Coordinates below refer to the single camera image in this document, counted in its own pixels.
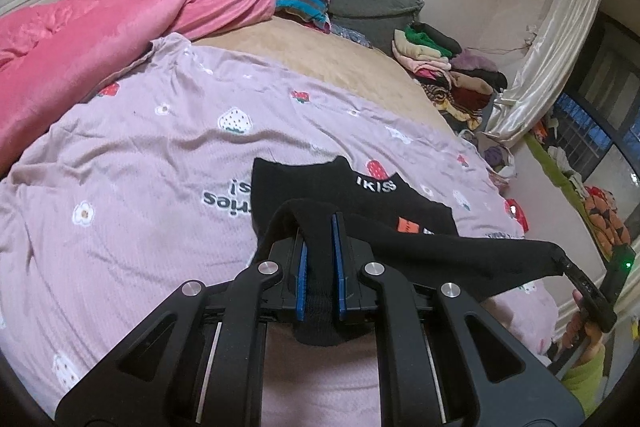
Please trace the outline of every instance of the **orange label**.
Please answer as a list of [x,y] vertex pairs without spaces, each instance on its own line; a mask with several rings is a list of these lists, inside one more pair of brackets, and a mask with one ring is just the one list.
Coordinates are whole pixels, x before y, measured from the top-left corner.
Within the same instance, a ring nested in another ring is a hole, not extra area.
[[398,217],[398,232],[418,233],[420,232],[420,225],[407,221],[404,217]]

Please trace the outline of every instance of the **beige mattress cover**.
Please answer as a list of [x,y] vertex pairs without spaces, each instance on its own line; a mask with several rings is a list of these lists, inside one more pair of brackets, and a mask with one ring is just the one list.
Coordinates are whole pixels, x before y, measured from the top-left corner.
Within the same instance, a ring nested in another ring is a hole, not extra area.
[[195,42],[261,57],[347,89],[386,110],[452,134],[422,88],[392,58],[336,35],[273,17],[259,24]]

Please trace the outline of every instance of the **purple cloth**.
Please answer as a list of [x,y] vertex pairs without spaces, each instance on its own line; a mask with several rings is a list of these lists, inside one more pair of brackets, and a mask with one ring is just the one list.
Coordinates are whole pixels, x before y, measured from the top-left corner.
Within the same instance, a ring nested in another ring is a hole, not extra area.
[[449,64],[455,70],[485,70],[494,73],[498,71],[494,61],[481,55],[474,55],[469,48],[463,49],[460,55],[451,58]]
[[[49,414],[182,282],[254,255],[254,158],[376,162],[452,208],[460,235],[521,237],[473,146],[270,60],[171,34],[33,143],[0,182],[0,349]],[[542,283],[485,306],[534,353],[558,310]],[[373,335],[331,348],[270,327],[263,427],[380,425]]]

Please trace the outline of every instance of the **pink bedsheet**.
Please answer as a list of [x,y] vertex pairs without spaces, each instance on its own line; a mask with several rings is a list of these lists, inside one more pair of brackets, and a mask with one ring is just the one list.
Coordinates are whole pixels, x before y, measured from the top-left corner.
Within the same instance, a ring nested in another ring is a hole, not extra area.
[[0,174],[149,41],[269,19],[275,0],[60,0],[0,18]]

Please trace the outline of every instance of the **silver bolt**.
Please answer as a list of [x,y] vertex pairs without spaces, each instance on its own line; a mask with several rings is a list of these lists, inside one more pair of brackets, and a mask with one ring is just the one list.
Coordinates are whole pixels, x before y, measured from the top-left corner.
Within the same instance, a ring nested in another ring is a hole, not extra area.
[[367,263],[364,271],[369,275],[382,275],[385,272],[385,266],[380,263]]
[[188,297],[193,297],[202,291],[202,284],[197,281],[189,281],[182,285],[182,293]]
[[457,297],[460,295],[460,286],[454,282],[446,282],[440,287],[440,291],[447,297]]
[[278,263],[274,263],[273,261],[262,261],[260,266],[258,266],[258,271],[265,275],[271,275],[278,271]]

